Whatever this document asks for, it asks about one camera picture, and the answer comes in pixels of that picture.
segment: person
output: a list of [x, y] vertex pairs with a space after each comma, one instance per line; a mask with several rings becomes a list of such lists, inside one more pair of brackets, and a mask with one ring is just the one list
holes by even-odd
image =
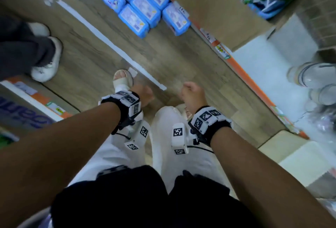
[[0, 81], [24, 73], [38, 82], [50, 80], [57, 72], [62, 48], [46, 25], [0, 16]]
[[[133, 85], [125, 70], [116, 73], [114, 83], [124, 92], [0, 151], [1, 227], [16, 227], [50, 205], [54, 228], [336, 227], [294, 177], [210, 110], [204, 89], [194, 82], [181, 90], [193, 119], [188, 123], [174, 107], [160, 109], [149, 132], [155, 169], [145, 165], [144, 145], [132, 141], [131, 149], [129, 139], [111, 132], [129, 114], [119, 95], [138, 98], [145, 107], [153, 92]], [[204, 110], [218, 117], [205, 118]], [[205, 132], [199, 118], [213, 120]], [[175, 152], [172, 128], [178, 123], [200, 137], [203, 131], [210, 141], [188, 148], [188, 154]]]

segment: white sneaker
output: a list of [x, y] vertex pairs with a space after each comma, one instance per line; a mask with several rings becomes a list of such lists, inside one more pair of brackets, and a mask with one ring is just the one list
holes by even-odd
[[52, 61], [43, 67], [33, 67], [31, 69], [31, 77], [41, 83], [46, 82], [55, 76], [63, 50], [62, 42], [59, 39], [55, 37], [48, 38], [51, 39], [55, 45], [55, 54]]
[[44, 25], [43, 23], [39, 22], [28, 22], [27, 23], [30, 30], [36, 37], [49, 37], [50, 30], [48, 26]]

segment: wooden floor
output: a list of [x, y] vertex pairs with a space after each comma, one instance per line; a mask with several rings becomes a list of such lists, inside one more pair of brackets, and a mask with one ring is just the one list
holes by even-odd
[[[162, 91], [138, 73], [136, 81], [149, 84], [156, 95], [145, 109], [149, 120], [160, 107], [180, 104], [178, 93], [183, 82], [195, 81], [205, 88], [209, 104], [232, 118], [237, 132], [255, 147], [285, 129], [192, 29], [176, 37], [161, 21], [140, 39], [102, 0], [63, 1], [167, 87]], [[61, 39], [64, 52], [58, 73], [45, 86], [80, 111], [96, 106], [101, 96], [111, 94], [115, 71], [129, 68], [121, 56], [56, 2], [51, 7], [44, 0], [0, 2], [22, 18], [47, 24], [52, 35]]]

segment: white tape line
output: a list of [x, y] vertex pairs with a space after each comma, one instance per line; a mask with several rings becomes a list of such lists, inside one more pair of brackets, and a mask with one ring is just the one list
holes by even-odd
[[110, 48], [112, 48], [115, 52], [117, 52], [121, 57], [123, 57], [131, 66], [136, 68], [138, 71], [140, 71], [142, 74], [145, 75], [150, 81], [152, 81], [154, 84], [156, 84], [158, 87], [160, 87], [162, 90], [166, 90], [167, 87], [160, 84], [151, 74], [149, 74], [140, 64], [133, 61], [131, 57], [128, 56], [123, 50], [118, 48], [115, 44], [113, 44], [103, 33], [101, 33], [97, 28], [95, 28], [92, 24], [90, 24], [88, 21], [86, 21], [76, 10], [74, 10], [72, 7], [70, 7], [68, 4], [66, 4], [62, 0], [58, 0], [57, 3], [64, 8], [66, 11], [68, 11], [70, 14], [72, 14], [78, 21], [80, 21], [82, 24], [84, 24], [97, 38], [99, 38], [101, 41], [103, 41], [105, 44], [107, 44]]
[[133, 78], [135, 78], [138, 74], [138, 72], [135, 69], [133, 69], [132, 67], [129, 67], [128, 71], [129, 71], [129, 73], [131, 73], [131, 76]]
[[42, 103], [38, 102], [36, 99], [31, 97], [29, 94], [26, 94], [23, 90], [17, 88], [15, 85], [13, 85], [11, 82], [8, 81], [2, 81], [0, 82], [4, 87], [11, 90], [13, 93], [24, 99], [26, 102], [30, 103], [32, 106], [36, 107], [38, 110], [43, 112], [45, 115], [49, 116], [52, 120], [58, 122], [63, 120], [62, 117], [48, 109], [46, 106], [44, 106]]

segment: dark gray pants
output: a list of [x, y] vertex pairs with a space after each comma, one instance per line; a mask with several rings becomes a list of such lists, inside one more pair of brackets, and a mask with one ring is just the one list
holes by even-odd
[[0, 16], [0, 81], [52, 61], [55, 46], [47, 37], [35, 37], [28, 25], [9, 16]]

